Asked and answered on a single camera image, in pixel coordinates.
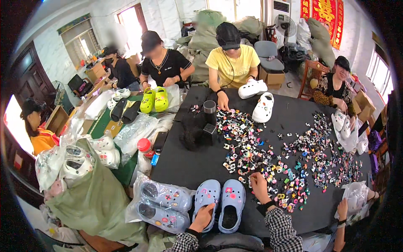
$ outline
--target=hand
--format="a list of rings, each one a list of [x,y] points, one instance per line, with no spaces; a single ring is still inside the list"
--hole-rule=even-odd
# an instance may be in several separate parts
[[[251,184],[256,198],[262,205],[271,201],[269,195],[267,194],[267,180],[264,179],[261,173],[257,172],[251,175]]]
[[[346,110],[347,110],[347,104],[345,103],[344,100],[339,99],[339,98],[333,98],[333,104],[336,104],[337,107],[338,107],[341,111],[346,112]]]
[[[146,88],[151,87],[151,85],[148,84],[148,82],[146,82],[146,81],[144,81],[144,82],[142,83],[142,86],[143,86],[143,91],[144,91]]]
[[[226,110],[229,112],[229,108],[228,108],[228,96],[226,95],[226,93],[224,91],[220,91],[218,92],[218,106],[222,109],[222,110]]]
[[[337,212],[339,213],[339,221],[343,221],[347,218],[347,198],[344,198],[337,206]]]
[[[252,80],[254,80],[254,78],[252,76],[249,76],[248,79],[246,80],[246,83],[249,83]]]
[[[203,229],[205,229],[205,227],[210,223],[215,205],[215,203],[211,203],[208,206],[203,206],[200,208],[196,215],[195,221],[192,223],[192,225],[190,225],[189,229],[201,233]]]
[[[350,130],[353,131],[355,126],[355,116],[350,118]]]
[[[163,84],[164,87],[169,87],[172,86],[173,84],[175,84],[175,82],[177,81],[176,77],[172,77],[172,78],[167,78]]]

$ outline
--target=black t-shirt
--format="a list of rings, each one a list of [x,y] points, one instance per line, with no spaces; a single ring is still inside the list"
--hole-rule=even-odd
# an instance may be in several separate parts
[[[125,58],[119,58],[116,61],[116,65],[113,67],[113,65],[110,64],[109,68],[110,76],[108,78],[113,79],[113,77],[116,77],[118,79],[118,88],[125,88],[136,81],[136,77]]]
[[[333,88],[333,73],[327,73],[328,79],[328,89],[326,91],[326,96],[333,96],[334,98],[342,99],[344,89],[346,88],[346,82],[343,81],[339,90],[334,90]]]
[[[141,74],[145,76],[151,75],[151,78],[155,80],[157,86],[162,87],[167,78],[181,74],[180,68],[186,69],[190,65],[192,65],[192,63],[179,51],[168,49],[164,60],[159,66],[156,66],[152,60],[145,58],[143,66],[141,67]]]

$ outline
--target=black table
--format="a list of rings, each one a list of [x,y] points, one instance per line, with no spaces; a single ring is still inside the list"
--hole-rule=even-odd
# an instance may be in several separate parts
[[[249,99],[242,100],[237,93],[236,89],[228,89],[226,91],[229,97],[229,107],[239,109],[241,112],[247,112],[252,114],[259,96],[254,96]],[[303,135],[305,131],[309,129],[305,123],[314,125],[314,118],[312,113],[315,111],[326,114],[329,118],[335,109],[316,104],[314,102],[304,101],[301,99],[291,98],[288,96],[273,95],[274,107],[271,119],[266,123],[266,128],[259,133],[261,139],[268,139],[269,143],[265,143],[262,148],[268,149],[268,145],[273,146],[273,152],[276,155],[281,154],[281,148],[283,143],[292,143],[296,140],[295,133]],[[152,179],[167,184],[174,184],[184,186],[192,190],[196,190],[197,187],[207,179],[216,179],[224,185],[224,182],[228,179],[238,179],[237,172],[230,174],[223,163],[225,162],[225,156],[228,150],[224,149],[224,141],[217,141],[214,146],[203,146],[197,152],[190,152],[186,150],[179,141],[179,135],[183,131],[183,127],[180,120],[183,115],[189,112],[189,108],[194,104],[200,104],[207,98],[213,98],[217,101],[217,96],[212,94],[210,89],[205,87],[192,87],[181,106],[179,111],[180,115],[177,116],[171,131],[168,134],[164,148],[158,160],[156,167],[152,173]],[[277,134],[283,134],[283,140],[279,140]],[[334,132],[330,135],[331,140],[337,140]],[[325,154],[330,159],[330,148],[325,151]],[[281,161],[287,164],[292,171],[295,172],[294,166],[296,159],[301,155],[301,152],[297,152],[297,156],[291,155],[288,159],[282,157]],[[361,172],[363,177],[360,177],[360,181],[367,180],[367,174],[370,172],[370,158],[368,153],[364,153],[361,156],[354,155],[355,160],[361,160],[363,167]],[[312,161],[308,162],[308,167],[312,165]],[[303,206],[303,210],[299,210],[297,207],[290,215],[293,217],[293,227],[297,233],[306,233],[317,229],[324,228],[333,222],[334,214],[337,209],[338,203],[341,201],[343,195],[343,189],[336,188],[334,185],[329,185],[325,193],[322,193],[320,188],[315,187],[315,183],[312,178],[312,171],[307,170],[309,175],[307,179],[309,181],[309,189],[311,194],[308,196],[307,204]],[[285,174],[275,174],[275,178],[286,178]],[[258,237],[269,237],[270,234],[264,225],[264,219],[261,214],[256,210],[257,203],[253,200],[255,196],[251,194],[251,189],[246,187],[246,203],[242,212],[242,222],[238,229],[246,235],[255,235]]]

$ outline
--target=black thermos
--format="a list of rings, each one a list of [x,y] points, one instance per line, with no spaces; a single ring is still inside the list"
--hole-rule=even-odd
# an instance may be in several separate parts
[[[206,115],[206,123],[209,123],[213,126],[217,125],[217,107],[214,101],[205,101],[203,103],[204,113]]]

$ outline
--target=face mask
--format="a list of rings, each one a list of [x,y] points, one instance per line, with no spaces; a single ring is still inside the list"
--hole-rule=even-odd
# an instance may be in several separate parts
[[[107,58],[107,59],[105,59],[105,63],[110,65],[110,64],[113,63],[113,59],[112,58]]]

